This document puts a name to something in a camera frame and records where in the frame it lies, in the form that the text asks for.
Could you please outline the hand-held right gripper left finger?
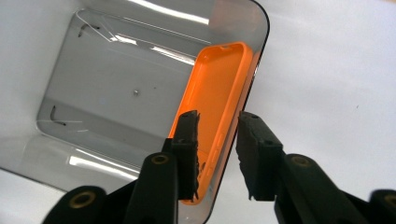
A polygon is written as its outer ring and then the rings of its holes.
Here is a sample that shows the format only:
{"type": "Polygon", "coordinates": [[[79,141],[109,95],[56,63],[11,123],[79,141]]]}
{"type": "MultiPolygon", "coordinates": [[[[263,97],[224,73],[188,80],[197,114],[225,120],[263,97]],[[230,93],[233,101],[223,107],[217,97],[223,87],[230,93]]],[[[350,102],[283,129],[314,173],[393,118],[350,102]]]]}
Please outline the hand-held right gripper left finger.
{"type": "Polygon", "coordinates": [[[178,198],[180,200],[198,199],[198,123],[196,110],[182,113],[177,117],[176,128],[165,140],[165,152],[172,153],[177,159],[178,198]]]}

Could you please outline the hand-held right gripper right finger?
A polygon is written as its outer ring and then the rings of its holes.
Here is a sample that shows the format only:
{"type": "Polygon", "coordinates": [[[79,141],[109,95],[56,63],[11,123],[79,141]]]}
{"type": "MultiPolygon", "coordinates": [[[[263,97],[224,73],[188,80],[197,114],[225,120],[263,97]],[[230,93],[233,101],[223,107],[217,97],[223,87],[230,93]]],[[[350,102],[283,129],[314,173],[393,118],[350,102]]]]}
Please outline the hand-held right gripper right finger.
{"type": "Polygon", "coordinates": [[[273,201],[276,197],[277,170],[285,153],[282,143],[259,116],[240,112],[236,152],[248,198],[273,201]]]}

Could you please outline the orange phone case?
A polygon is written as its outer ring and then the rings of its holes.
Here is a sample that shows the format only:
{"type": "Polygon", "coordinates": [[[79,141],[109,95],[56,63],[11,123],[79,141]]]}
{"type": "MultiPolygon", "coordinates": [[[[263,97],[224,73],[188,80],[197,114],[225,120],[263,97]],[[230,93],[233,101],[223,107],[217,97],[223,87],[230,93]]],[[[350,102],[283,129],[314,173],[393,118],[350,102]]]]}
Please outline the orange phone case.
{"type": "Polygon", "coordinates": [[[177,114],[195,110],[198,122],[198,196],[184,200],[196,205],[205,197],[219,161],[220,152],[231,145],[236,129],[235,114],[242,109],[252,79],[249,67],[252,49],[244,42],[203,48],[191,71],[177,114]]]}

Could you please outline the transparent grey plastic box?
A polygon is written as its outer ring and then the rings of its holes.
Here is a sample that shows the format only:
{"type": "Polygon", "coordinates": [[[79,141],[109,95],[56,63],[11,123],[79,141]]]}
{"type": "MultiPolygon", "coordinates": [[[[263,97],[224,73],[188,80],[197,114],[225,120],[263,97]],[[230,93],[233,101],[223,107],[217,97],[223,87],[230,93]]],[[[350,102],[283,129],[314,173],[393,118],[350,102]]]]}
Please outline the transparent grey plastic box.
{"type": "Polygon", "coordinates": [[[0,0],[0,224],[114,191],[161,149],[199,52],[262,56],[256,0],[0,0]]]}

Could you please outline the white table board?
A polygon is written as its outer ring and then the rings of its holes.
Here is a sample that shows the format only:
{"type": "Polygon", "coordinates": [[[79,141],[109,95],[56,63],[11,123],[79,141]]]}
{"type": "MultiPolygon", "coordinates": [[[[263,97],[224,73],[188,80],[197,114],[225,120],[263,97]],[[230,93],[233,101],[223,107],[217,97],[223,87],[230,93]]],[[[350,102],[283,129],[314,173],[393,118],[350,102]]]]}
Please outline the white table board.
{"type": "MultiPolygon", "coordinates": [[[[355,196],[396,189],[396,1],[258,0],[270,34],[247,110],[355,196]]],[[[60,191],[21,176],[79,0],[0,0],[0,224],[40,224],[60,191]]]]}

